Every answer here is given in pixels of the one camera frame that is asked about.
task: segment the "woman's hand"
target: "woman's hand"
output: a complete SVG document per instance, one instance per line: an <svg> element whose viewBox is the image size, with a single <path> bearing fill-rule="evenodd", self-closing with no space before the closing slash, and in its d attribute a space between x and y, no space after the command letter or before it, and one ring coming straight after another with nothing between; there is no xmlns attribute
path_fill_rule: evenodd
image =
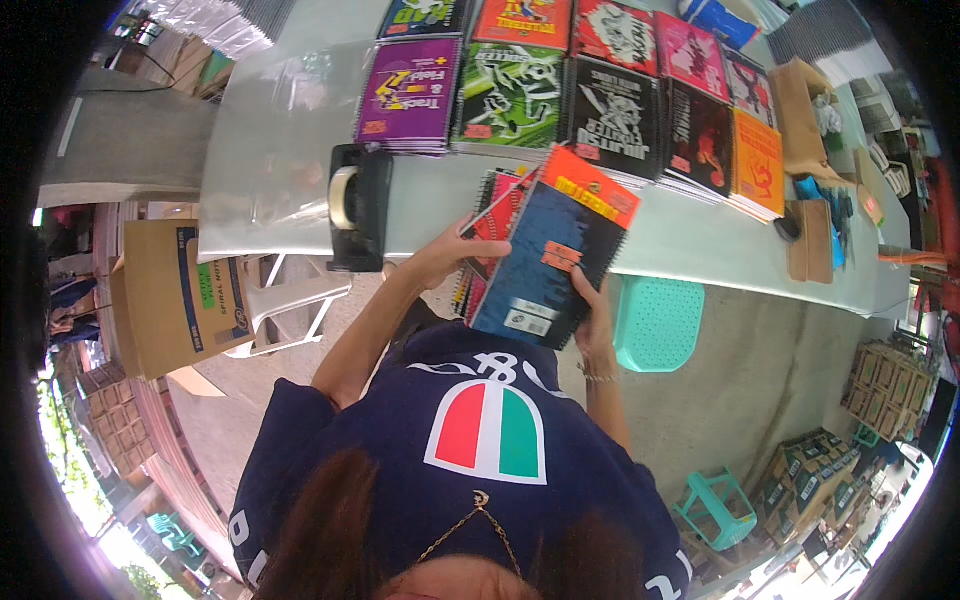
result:
<svg viewBox="0 0 960 600"><path fill-rule="evenodd" d="M613 320L607 300L607 281L597 292L587 281L580 267L570 272L570 280L577 292L590 305L590 314L577 328L574 340L584 357L584 369L598 377L616 377L616 353L613 351Z"/></svg>
<svg viewBox="0 0 960 600"><path fill-rule="evenodd" d="M437 239L402 263L397 272L411 277L423 290L434 290L460 269L460 261L464 258L497 258L510 253L509 242L461 239L460 229L465 227L470 219L468 215L446 228Z"/></svg>

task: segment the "red and green shield logo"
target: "red and green shield logo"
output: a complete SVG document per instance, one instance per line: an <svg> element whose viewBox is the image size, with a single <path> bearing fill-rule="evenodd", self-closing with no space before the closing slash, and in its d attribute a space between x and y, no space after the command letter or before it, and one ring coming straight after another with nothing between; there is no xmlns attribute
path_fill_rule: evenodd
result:
<svg viewBox="0 0 960 600"><path fill-rule="evenodd" d="M504 383L459 383L440 402L423 461L481 479L545 486L540 411Z"/></svg>

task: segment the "tape roll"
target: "tape roll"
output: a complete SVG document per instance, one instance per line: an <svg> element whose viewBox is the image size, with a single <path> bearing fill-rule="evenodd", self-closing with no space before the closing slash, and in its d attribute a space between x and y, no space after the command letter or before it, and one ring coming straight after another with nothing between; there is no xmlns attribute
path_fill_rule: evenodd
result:
<svg viewBox="0 0 960 600"><path fill-rule="evenodd" d="M357 229L357 224L347 217L347 185L359 171L358 167L341 167L330 181L330 221L337 229Z"/></svg>

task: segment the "stacked cardboard boxes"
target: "stacked cardboard boxes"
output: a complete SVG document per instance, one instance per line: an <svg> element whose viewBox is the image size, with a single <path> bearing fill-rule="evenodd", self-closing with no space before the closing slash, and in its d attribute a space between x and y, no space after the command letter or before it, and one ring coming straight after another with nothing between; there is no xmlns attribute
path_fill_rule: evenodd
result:
<svg viewBox="0 0 960 600"><path fill-rule="evenodd" d="M751 497L757 525L785 544L813 521L828 516L838 487L852 483L850 471L858 456L858 450L824 429L777 446ZM843 499L841 516L848 516L850 499Z"/></svg>
<svg viewBox="0 0 960 600"><path fill-rule="evenodd" d="M916 429L931 377L908 354L881 342L860 345L840 403L892 442Z"/></svg>
<svg viewBox="0 0 960 600"><path fill-rule="evenodd" d="M133 401L133 390L118 365L109 363L78 377L110 460L121 477L127 477L156 454L147 428Z"/></svg>

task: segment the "green soccer notebook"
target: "green soccer notebook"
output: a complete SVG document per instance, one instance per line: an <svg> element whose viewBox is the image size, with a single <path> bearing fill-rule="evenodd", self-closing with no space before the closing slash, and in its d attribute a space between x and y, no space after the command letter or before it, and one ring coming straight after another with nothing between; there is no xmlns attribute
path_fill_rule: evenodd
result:
<svg viewBox="0 0 960 600"><path fill-rule="evenodd" d="M564 53L546 48L473 43L457 94L454 150L543 159L564 132Z"/></svg>

